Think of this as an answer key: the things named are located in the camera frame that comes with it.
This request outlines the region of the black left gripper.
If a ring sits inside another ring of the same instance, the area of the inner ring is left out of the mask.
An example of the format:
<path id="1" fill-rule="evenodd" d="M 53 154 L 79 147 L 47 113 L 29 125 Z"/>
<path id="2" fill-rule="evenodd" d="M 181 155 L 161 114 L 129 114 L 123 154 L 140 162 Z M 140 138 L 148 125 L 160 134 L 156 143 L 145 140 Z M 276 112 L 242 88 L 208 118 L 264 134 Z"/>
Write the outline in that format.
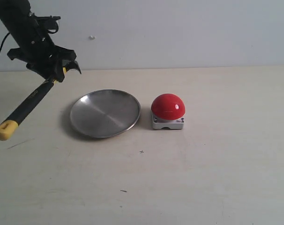
<path id="1" fill-rule="evenodd" d="M 60 16 L 36 16 L 34 13 L 7 13 L 7 30 L 19 46 L 10 49 L 7 56 L 27 63 L 27 69 L 45 80 L 63 82 L 62 60 L 76 60 L 76 53 L 55 45 L 50 37 L 58 32 L 60 19 Z M 55 68 L 52 63 L 37 63 L 51 60 L 57 60 Z"/>

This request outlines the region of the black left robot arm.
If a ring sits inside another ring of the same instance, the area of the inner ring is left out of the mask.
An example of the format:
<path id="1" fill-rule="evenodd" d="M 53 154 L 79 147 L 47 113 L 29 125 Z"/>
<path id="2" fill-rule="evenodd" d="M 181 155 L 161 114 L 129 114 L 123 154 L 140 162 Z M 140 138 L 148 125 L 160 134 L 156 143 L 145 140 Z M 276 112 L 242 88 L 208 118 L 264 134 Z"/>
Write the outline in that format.
<path id="1" fill-rule="evenodd" d="M 55 45 L 50 35 L 59 30 L 60 16 L 36 16 L 27 0 L 0 0 L 0 20 L 18 48 L 7 56 L 26 63 L 27 69 L 44 79 L 63 82 L 65 73 L 80 70 L 74 50 Z"/>

